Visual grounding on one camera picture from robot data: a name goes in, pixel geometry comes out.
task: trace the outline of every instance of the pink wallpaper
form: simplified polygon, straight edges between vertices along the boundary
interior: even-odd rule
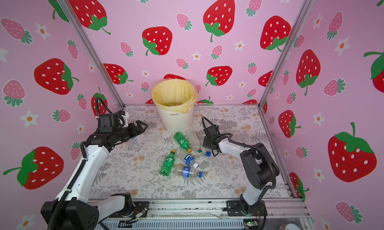
[[[125,103],[162,79],[199,102],[259,101],[304,0],[69,0]]]
[[[317,0],[266,116],[317,229],[379,229],[384,0]]]
[[[1,228],[44,229],[41,206],[64,187],[79,142],[97,126],[98,87],[116,108],[55,0],[0,0],[0,23]]]

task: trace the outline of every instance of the white trash can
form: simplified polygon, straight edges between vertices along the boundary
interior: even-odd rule
[[[152,89],[152,101],[165,128],[172,133],[186,132],[192,127],[197,97],[195,87],[181,79],[165,80]]]

